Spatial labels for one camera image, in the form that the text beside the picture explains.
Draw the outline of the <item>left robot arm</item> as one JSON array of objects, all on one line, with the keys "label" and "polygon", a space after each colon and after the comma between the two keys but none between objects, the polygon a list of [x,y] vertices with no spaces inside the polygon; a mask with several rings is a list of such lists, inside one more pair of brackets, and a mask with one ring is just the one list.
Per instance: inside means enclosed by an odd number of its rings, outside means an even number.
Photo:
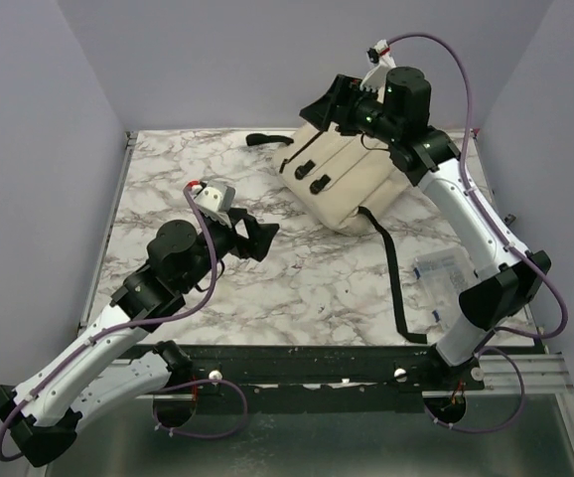
[{"label": "left robot arm", "polygon": [[[231,225],[203,215],[193,226],[173,220],[147,245],[147,260],[129,274],[87,328],[42,370],[16,386],[0,385],[0,461],[26,458],[35,467],[63,455],[83,429],[114,406],[145,394],[194,393],[238,385],[218,371],[199,373],[174,342],[159,342],[122,370],[110,365],[162,324],[190,317],[212,298],[219,265],[231,254],[262,261],[279,231],[247,210]],[[235,225],[246,230],[240,235]]]}]

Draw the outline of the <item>cream canvas backpack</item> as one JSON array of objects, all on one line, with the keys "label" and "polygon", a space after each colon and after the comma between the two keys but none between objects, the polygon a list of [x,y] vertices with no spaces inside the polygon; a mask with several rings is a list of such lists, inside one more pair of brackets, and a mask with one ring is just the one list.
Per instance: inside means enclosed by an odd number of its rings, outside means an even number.
[{"label": "cream canvas backpack", "polygon": [[427,336],[408,329],[402,300],[397,250],[381,218],[408,188],[409,181],[392,164],[387,148],[364,136],[321,132],[306,123],[293,135],[249,133],[249,147],[281,143],[272,156],[283,184],[326,228],[345,236],[377,232],[381,236],[396,331],[406,341],[425,345]]}]

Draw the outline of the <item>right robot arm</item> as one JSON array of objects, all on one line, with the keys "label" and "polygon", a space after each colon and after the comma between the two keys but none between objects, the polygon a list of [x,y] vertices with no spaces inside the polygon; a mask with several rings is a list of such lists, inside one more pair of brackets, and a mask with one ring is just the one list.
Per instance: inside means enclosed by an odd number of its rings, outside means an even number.
[{"label": "right robot arm", "polygon": [[430,82],[412,67],[390,70],[383,90],[374,92],[338,75],[300,115],[320,132],[334,126],[342,135],[383,142],[393,166],[439,209],[472,259],[479,281],[459,295],[459,315],[425,368],[428,382],[445,390],[491,332],[531,302],[551,260],[516,238],[478,194],[459,147],[429,123],[431,93]]}]

